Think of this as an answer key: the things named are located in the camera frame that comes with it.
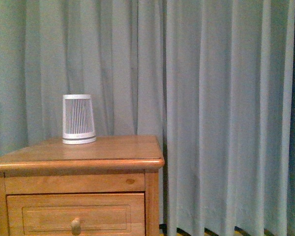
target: wooden knob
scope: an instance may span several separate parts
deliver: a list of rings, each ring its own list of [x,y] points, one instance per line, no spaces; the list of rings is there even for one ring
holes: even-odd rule
[[[81,233],[81,223],[79,218],[75,218],[71,222],[71,232],[73,235],[79,235]]]

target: floor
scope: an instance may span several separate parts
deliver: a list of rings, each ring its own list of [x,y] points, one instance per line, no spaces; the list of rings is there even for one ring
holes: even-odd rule
[[[242,234],[238,233],[238,232],[234,232],[234,236],[241,236]]]

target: nightstand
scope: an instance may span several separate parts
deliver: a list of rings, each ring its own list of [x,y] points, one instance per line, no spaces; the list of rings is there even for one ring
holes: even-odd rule
[[[155,136],[61,138],[0,157],[0,236],[157,236]]]

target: white space heater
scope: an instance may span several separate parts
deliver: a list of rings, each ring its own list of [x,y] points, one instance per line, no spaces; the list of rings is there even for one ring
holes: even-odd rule
[[[92,100],[89,94],[63,96],[62,142],[87,144],[96,140]]]

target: drawer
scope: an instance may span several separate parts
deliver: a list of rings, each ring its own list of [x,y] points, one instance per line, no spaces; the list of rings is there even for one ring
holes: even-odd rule
[[[6,177],[7,194],[143,192],[144,174]]]
[[[144,193],[7,196],[10,236],[144,236],[144,203]]]

